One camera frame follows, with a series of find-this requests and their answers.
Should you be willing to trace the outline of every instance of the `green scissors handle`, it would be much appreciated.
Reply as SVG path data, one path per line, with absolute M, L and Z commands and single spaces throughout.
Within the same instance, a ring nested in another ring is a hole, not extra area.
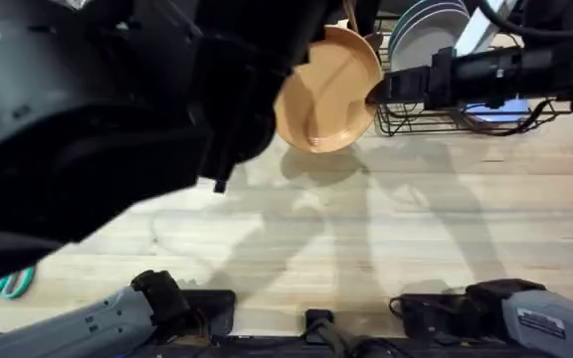
M 20 297 L 28 290 L 35 276 L 35 268 L 25 268 L 0 278 L 0 292 L 2 297 L 14 299 Z

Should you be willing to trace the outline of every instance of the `label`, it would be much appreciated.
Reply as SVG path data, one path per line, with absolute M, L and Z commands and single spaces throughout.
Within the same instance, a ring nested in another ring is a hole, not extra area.
M 525 327 L 565 339 L 565 324 L 563 321 L 545 314 L 525 308 L 517 308 L 518 323 Z

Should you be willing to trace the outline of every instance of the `wire dish rack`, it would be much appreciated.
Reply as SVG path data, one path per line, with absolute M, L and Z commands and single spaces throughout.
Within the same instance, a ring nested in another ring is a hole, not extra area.
M 384 41 L 377 52 L 380 64 L 384 71 L 391 67 L 388 56 L 388 42 L 397 15 L 383 15 L 376 18 L 375 29 Z M 520 46 L 518 41 L 511 37 L 514 44 Z M 571 114 L 569 103 L 557 102 L 552 98 L 531 101 L 530 109 L 525 112 L 480 112 L 475 107 L 454 108 L 450 110 L 424 110 L 421 103 L 413 104 L 378 104 L 375 114 L 377 129 L 382 135 L 394 136 L 398 134 L 430 134 L 430 133 L 461 133 L 472 132 L 492 136 L 509 136 L 534 130 L 544 123 L 555 120 L 559 115 Z M 483 121 L 477 119 L 480 115 L 520 116 L 512 121 Z

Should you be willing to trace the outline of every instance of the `white plate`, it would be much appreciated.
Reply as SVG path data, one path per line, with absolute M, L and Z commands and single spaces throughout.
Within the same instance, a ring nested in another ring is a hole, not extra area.
M 401 35 L 392 51 L 391 70 L 430 65 L 442 48 L 452 47 L 466 28 L 468 13 L 444 9 L 420 19 Z
M 455 9 L 461 9 L 468 14 L 468 9 L 462 0 L 422 0 L 415 3 L 401 16 L 399 21 L 397 21 L 388 42 L 388 55 L 392 53 L 396 42 L 409 26 L 421 17 L 427 16 L 430 12 L 441 10 L 442 7 L 448 5 L 451 5 Z

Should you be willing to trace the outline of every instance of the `wooden table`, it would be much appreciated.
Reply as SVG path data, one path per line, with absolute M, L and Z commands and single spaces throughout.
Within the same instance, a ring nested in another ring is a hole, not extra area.
M 329 155 L 279 138 L 226 195 L 204 181 L 44 259 L 0 331 L 89 304 L 145 269 L 238 295 L 234 333 L 296 334 L 310 307 L 400 334 L 387 301 L 521 277 L 573 298 L 573 116 L 509 138 L 382 138 Z

